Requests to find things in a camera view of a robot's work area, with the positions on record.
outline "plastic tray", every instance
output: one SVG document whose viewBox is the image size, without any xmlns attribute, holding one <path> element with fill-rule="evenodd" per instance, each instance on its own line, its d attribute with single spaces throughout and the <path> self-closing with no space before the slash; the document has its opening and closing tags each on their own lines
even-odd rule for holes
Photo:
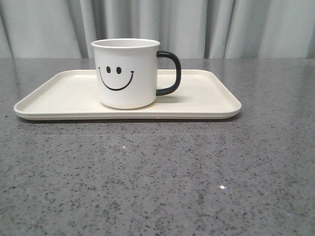
<svg viewBox="0 0 315 236">
<path fill-rule="evenodd" d="M 175 70 L 158 70 L 158 89 L 174 82 Z M 95 70 L 64 71 L 14 106 L 29 120 L 67 119 L 225 119 L 239 113 L 241 103 L 211 72 L 182 70 L 172 94 L 159 96 L 144 108 L 119 110 L 97 98 Z"/>
</svg>

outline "mug rim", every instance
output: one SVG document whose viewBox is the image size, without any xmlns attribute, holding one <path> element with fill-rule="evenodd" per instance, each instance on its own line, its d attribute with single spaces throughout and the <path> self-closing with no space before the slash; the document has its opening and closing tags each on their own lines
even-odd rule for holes
<svg viewBox="0 0 315 236">
<path fill-rule="evenodd" d="M 100 45 L 103 42 L 112 42 L 112 41 L 137 41 L 137 42 L 147 42 L 151 43 L 149 45 L 142 45 L 142 46 L 109 46 L 109 45 Z M 159 41 L 153 39 L 145 39 L 145 38 L 108 38 L 108 39 L 101 39 L 96 40 L 91 43 L 93 47 L 96 48 L 107 48 L 107 49 L 136 49 L 136 48 L 151 48 L 157 47 L 160 45 Z"/>
</svg>

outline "ceramic mug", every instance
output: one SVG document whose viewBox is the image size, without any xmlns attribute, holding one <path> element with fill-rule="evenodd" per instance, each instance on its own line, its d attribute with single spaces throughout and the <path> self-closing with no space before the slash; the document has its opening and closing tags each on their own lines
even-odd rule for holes
<svg viewBox="0 0 315 236">
<path fill-rule="evenodd" d="M 92 42 L 97 74 L 97 93 L 109 107 L 134 109 L 153 103 L 157 96 L 174 92 L 181 82 L 181 64 L 171 52 L 158 51 L 160 42 L 150 39 L 117 38 Z M 175 83 L 157 89 L 157 57 L 176 66 Z"/>
</svg>

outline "black mug handle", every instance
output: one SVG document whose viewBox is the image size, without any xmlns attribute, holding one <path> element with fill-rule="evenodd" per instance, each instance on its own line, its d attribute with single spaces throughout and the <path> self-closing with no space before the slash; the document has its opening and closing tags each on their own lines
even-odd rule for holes
<svg viewBox="0 0 315 236">
<path fill-rule="evenodd" d="M 162 88 L 162 89 L 157 90 L 157 96 L 162 96 L 162 95 L 170 94 L 178 88 L 179 84 L 181 83 L 182 68 L 181 68 L 181 63 L 179 62 L 178 57 L 174 53 L 167 52 L 167 51 L 158 51 L 157 57 L 158 58 L 170 58 L 175 63 L 175 67 L 176 67 L 175 84 L 173 84 L 171 87 Z"/>
</svg>

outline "smile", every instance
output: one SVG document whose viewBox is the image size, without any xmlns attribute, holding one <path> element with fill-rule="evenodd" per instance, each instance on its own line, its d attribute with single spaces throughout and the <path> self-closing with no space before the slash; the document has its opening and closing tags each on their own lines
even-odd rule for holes
<svg viewBox="0 0 315 236">
<path fill-rule="evenodd" d="M 131 71 L 130 79 L 129 79 L 128 83 L 127 83 L 125 86 L 123 86 L 123 87 L 121 87 L 121 88 L 111 88 L 111 87 L 109 87 L 108 85 L 106 85 L 106 83 L 104 82 L 104 80 L 103 80 L 103 78 L 102 78 L 102 74 L 101 74 L 101 72 L 100 72 L 100 67 L 98 68 L 98 70 L 99 70 L 99 75 L 100 75 L 100 78 L 101 78 L 103 84 L 105 85 L 105 87 L 107 87 L 108 89 L 110 89 L 110 90 L 112 90 L 112 91 L 120 91 L 120 90 L 123 90 L 123 89 L 127 88 L 127 86 L 130 85 L 130 83 L 131 83 L 131 81 L 132 81 L 132 78 L 133 78 L 133 74 L 134 74 L 134 71 L 132 70 L 132 71 Z"/>
</svg>

